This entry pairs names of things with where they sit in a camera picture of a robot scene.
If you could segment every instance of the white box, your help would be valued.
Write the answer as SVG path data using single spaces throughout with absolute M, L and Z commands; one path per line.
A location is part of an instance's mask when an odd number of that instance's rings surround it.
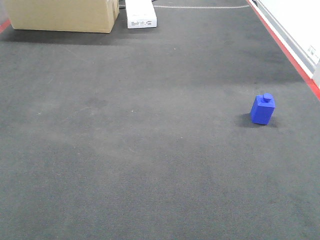
M 157 16 L 151 0 L 125 0 L 128 29 L 155 28 Z

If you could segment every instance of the cardboard box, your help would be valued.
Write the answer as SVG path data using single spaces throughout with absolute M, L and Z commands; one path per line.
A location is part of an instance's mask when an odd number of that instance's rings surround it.
M 14 29 L 110 33 L 119 0 L 4 0 Z

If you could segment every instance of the gray carpet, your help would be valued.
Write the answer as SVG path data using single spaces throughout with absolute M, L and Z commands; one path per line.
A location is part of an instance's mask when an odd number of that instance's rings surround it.
M 156 14 L 0 35 L 0 239 L 319 239 L 318 99 L 251 8 Z

